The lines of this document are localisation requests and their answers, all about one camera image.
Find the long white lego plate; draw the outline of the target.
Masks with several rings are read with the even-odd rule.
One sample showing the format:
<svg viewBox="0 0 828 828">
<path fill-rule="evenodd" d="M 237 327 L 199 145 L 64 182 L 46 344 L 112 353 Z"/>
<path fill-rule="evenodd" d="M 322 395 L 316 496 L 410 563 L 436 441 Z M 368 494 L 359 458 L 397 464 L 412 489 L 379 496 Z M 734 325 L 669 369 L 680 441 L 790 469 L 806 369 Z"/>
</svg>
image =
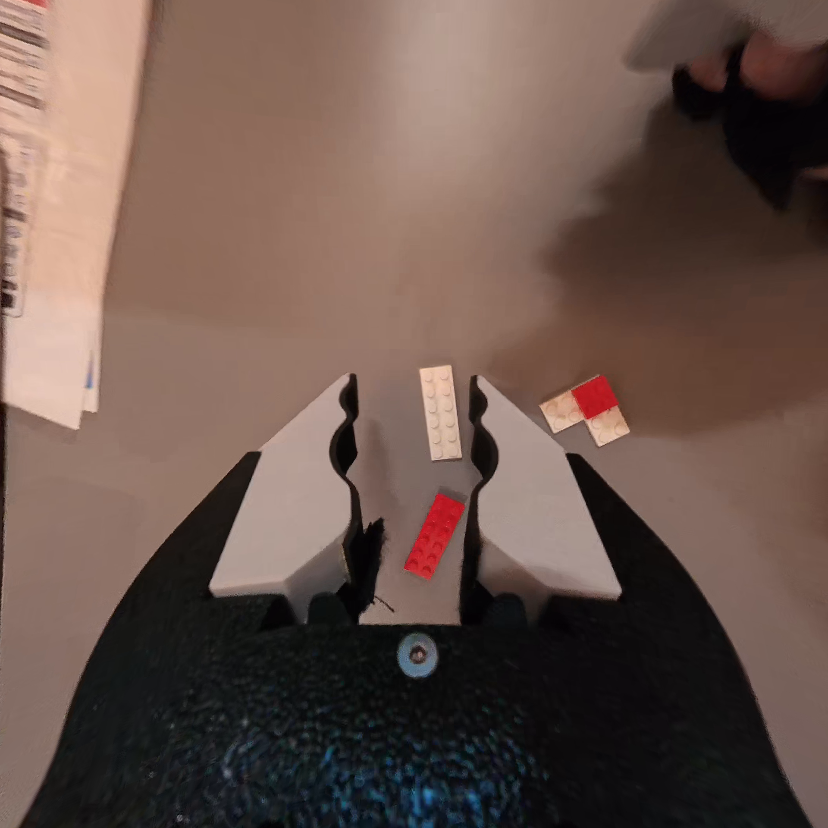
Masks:
<svg viewBox="0 0 828 828">
<path fill-rule="evenodd" d="M 430 460 L 459 461 L 461 433 L 452 367 L 423 367 L 419 378 Z"/>
</svg>

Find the printed paper instruction booklet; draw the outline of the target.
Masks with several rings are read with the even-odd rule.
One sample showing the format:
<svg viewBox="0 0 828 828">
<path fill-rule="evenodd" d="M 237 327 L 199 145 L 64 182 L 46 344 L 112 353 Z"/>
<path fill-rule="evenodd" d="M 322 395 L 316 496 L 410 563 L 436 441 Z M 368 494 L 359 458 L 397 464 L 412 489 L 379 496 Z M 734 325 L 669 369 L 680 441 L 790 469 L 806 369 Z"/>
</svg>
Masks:
<svg viewBox="0 0 828 828">
<path fill-rule="evenodd" d="M 2 400 L 98 411 L 104 292 L 152 2 L 2 1 Z"/>
</svg>

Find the white and red lego assembly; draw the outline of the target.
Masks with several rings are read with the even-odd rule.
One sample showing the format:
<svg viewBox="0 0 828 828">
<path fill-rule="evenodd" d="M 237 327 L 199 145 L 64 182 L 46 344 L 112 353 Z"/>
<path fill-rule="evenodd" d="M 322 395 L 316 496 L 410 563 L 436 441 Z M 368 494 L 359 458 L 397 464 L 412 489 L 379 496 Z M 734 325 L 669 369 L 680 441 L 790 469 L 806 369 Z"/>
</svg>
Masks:
<svg viewBox="0 0 828 828">
<path fill-rule="evenodd" d="M 615 392 L 603 375 L 544 401 L 540 410 L 553 434 L 585 424 L 597 447 L 630 434 Z"/>
</svg>

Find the long red lego plate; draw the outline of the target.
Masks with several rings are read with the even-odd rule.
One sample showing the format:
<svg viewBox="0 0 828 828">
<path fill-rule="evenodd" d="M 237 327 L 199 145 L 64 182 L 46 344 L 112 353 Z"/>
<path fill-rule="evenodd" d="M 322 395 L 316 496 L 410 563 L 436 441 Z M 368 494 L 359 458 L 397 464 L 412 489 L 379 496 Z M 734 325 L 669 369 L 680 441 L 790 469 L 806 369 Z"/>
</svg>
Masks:
<svg viewBox="0 0 828 828">
<path fill-rule="evenodd" d="M 403 566 L 406 573 L 432 579 L 461 522 L 465 503 L 465 497 L 458 493 L 438 491 Z"/>
</svg>

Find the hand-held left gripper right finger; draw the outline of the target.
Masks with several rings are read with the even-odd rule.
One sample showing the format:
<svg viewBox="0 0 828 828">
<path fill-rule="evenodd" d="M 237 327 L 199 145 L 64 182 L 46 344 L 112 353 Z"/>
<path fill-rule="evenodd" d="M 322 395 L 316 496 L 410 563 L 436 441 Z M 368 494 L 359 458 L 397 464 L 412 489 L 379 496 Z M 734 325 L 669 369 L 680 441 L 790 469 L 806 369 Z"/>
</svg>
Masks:
<svg viewBox="0 0 828 828">
<path fill-rule="evenodd" d="M 615 602 L 622 585 L 565 450 L 482 375 L 470 380 L 471 491 L 461 566 L 461 625 L 482 624 L 501 595 L 530 623 L 554 596 Z"/>
</svg>

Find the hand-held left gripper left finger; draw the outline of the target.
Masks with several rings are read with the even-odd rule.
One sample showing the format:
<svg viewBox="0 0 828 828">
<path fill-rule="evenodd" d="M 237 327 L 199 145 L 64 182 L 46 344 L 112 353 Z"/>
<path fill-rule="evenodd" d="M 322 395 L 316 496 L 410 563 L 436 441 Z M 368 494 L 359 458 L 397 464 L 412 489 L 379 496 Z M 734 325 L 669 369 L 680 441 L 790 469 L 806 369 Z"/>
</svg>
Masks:
<svg viewBox="0 0 828 828">
<path fill-rule="evenodd" d="M 383 532 L 364 526 L 348 477 L 358 413 L 357 375 L 343 374 L 261 447 L 211 596 L 281 597 L 305 624 L 312 600 L 332 594 L 358 623 L 373 600 Z"/>
</svg>

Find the person's right hand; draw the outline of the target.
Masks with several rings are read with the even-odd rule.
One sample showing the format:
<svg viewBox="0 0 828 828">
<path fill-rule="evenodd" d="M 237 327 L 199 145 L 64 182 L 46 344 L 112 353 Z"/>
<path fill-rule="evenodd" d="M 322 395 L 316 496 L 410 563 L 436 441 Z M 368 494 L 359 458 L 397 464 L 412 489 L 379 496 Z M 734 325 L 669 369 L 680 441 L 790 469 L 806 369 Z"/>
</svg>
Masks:
<svg viewBox="0 0 828 828">
<path fill-rule="evenodd" d="M 744 45 L 739 73 L 761 98 L 811 101 L 826 86 L 826 45 L 796 45 L 755 31 Z"/>
</svg>

